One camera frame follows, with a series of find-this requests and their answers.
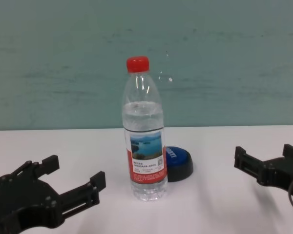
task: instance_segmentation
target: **green painted wall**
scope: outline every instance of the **green painted wall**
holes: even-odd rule
[[[135,55],[166,126],[293,124],[293,0],[0,0],[0,130],[121,127]]]

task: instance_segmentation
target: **white table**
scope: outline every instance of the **white table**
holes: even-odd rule
[[[131,194],[122,129],[2,131],[0,176],[52,154],[61,169],[42,179],[58,193],[106,172],[98,206],[57,229],[25,234],[293,234],[287,193],[233,167],[236,146],[261,160],[281,156],[283,144],[293,145],[293,126],[166,128],[166,143],[191,153],[194,173],[169,183],[167,196],[155,202]]]

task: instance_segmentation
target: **water bottle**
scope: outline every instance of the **water bottle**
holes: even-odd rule
[[[157,200],[167,189],[161,98],[149,75],[147,57],[127,59],[127,70],[122,116],[131,188],[140,200]]]

